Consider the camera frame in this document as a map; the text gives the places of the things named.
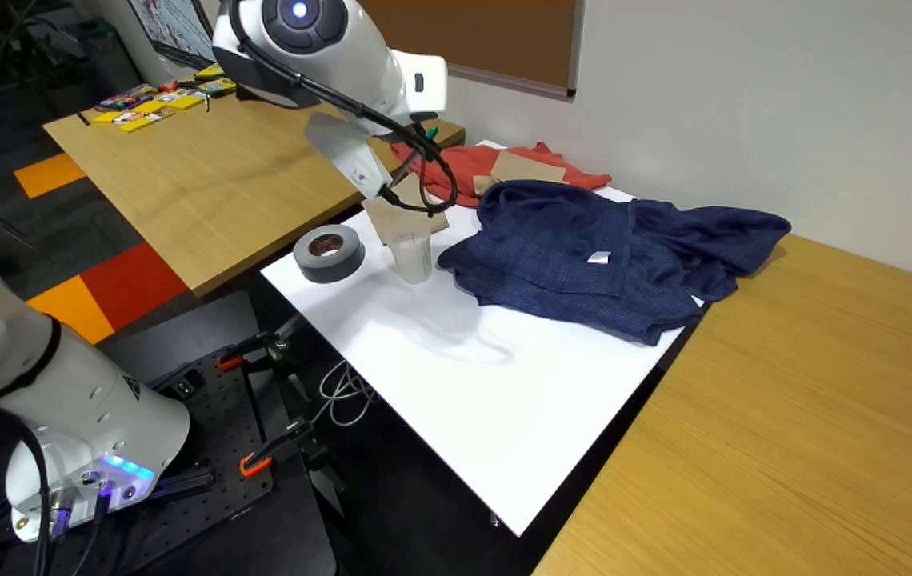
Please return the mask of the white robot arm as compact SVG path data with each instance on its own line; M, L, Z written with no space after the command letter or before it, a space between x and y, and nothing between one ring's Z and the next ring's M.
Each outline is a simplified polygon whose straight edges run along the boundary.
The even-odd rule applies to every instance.
M449 62L392 49L358 0L225 0L212 55L245 94L303 110L303 139L367 200L395 194L374 134L443 157L420 120L449 103ZM2 280L0 418L24 431L5 504L25 543L143 504L191 430L181 402L130 382Z

